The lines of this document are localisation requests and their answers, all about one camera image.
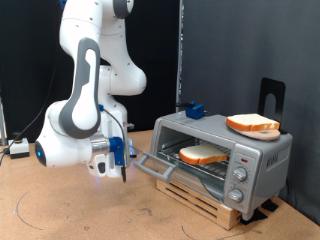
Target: black backdrop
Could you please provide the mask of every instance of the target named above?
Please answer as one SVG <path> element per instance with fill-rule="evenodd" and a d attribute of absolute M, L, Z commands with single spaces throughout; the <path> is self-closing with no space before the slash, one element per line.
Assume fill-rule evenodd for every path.
<path fill-rule="evenodd" d="M 320 224 L 320 1 L 184 2 L 182 100 L 254 113 L 261 79 L 284 82 L 281 127 L 293 145 L 280 196 Z"/>
<path fill-rule="evenodd" d="M 141 95 L 116 99 L 127 108 L 136 131 L 153 129 L 158 117 L 175 111 L 179 6 L 179 0 L 135 0 L 126 20 L 129 55 L 146 73 L 147 88 Z M 58 0 L 0 1 L 0 84 L 9 139 L 40 111 L 55 59 L 46 108 L 71 94 L 73 60 L 57 44 L 61 14 Z M 23 137 L 34 142 L 43 120 L 44 112 Z"/>

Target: metal pole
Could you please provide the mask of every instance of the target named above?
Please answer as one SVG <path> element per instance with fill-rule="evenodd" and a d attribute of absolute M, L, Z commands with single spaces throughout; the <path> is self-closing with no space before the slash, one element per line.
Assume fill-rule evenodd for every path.
<path fill-rule="evenodd" d="M 176 91 L 176 102 L 180 101 L 180 95 L 179 95 L 179 90 L 180 90 L 180 77 L 181 77 L 181 68 L 182 68 L 182 28 L 183 28 L 183 0 L 180 0 L 180 18 L 179 18 L 179 52 L 178 52 L 178 74 L 177 74 L 177 91 Z"/>
<path fill-rule="evenodd" d="M 6 146 L 6 135 L 4 133 L 4 118 L 2 114 L 2 99 L 0 97 L 0 131 L 1 131 L 1 138 L 2 138 L 2 146 Z"/>

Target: cable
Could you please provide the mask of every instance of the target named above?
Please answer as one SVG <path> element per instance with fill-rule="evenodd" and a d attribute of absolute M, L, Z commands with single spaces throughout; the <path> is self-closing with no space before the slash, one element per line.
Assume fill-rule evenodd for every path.
<path fill-rule="evenodd" d="M 124 156 L 125 153 L 125 149 L 126 149 L 126 135 L 124 134 L 123 128 L 121 126 L 121 124 L 119 123 L 119 121 L 111 114 L 109 113 L 107 110 L 103 109 L 103 111 L 105 111 L 107 114 L 109 114 L 110 117 L 112 117 L 119 125 L 121 132 L 122 132 L 122 137 L 123 137 L 123 153 L 122 156 Z M 123 182 L 126 182 L 126 165 L 125 165 L 125 161 L 123 161 L 123 166 L 121 167 L 121 174 L 122 174 L 122 178 L 123 178 Z"/>
<path fill-rule="evenodd" d="M 48 98 L 49 98 L 49 95 L 50 95 L 50 92 L 51 92 L 51 87 L 52 87 L 52 83 L 53 83 L 53 79 L 54 79 L 54 76 L 55 76 L 55 72 L 56 72 L 56 67 L 57 67 L 57 61 L 58 60 L 58 56 L 57 56 L 57 51 L 56 51 L 56 61 L 55 61 L 55 64 L 54 64 L 54 68 L 53 68 L 53 72 L 52 72 L 52 77 L 51 77 L 51 81 L 50 81 L 50 86 L 49 86 L 49 90 L 48 90 L 48 93 L 47 93 L 47 96 L 46 96 L 46 100 L 44 101 L 44 104 L 40 110 L 40 112 L 38 113 L 38 115 L 35 117 L 35 119 L 33 119 L 33 121 L 25 128 L 22 130 L 22 132 L 12 141 L 12 143 L 10 144 L 9 147 L 5 148 L 1 153 L 3 153 L 2 157 L 1 157 L 1 160 L 0 160 L 0 167 L 1 167 L 1 164 L 2 164 L 2 160 L 4 158 L 5 155 L 9 155 L 10 154 L 10 148 L 11 146 L 14 144 L 14 142 L 40 117 L 40 115 L 42 114 L 46 104 L 47 104 L 47 101 L 48 101 Z"/>

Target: table surface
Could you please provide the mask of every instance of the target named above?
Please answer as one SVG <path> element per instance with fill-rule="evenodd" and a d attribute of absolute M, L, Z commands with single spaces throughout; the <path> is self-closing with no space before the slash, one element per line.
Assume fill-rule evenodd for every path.
<path fill-rule="evenodd" d="M 149 151 L 152 131 L 130 133 Z M 96 178 L 85 165 L 45 168 L 34 155 L 0 168 L 1 239 L 320 239 L 320 228 L 276 198 L 267 219 L 226 231 L 156 189 L 131 166 L 127 182 Z"/>

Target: oven foot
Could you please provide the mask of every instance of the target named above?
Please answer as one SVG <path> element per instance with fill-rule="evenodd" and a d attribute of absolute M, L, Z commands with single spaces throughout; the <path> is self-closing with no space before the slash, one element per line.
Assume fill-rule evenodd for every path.
<path fill-rule="evenodd" d="M 242 213 L 242 219 L 245 220 L 245 221 L 249 221 L 252 218 L 253 213 L 254 213 L 254 211 L 252 211 L 252 212 L 250 212 L 248 214 Z"/>

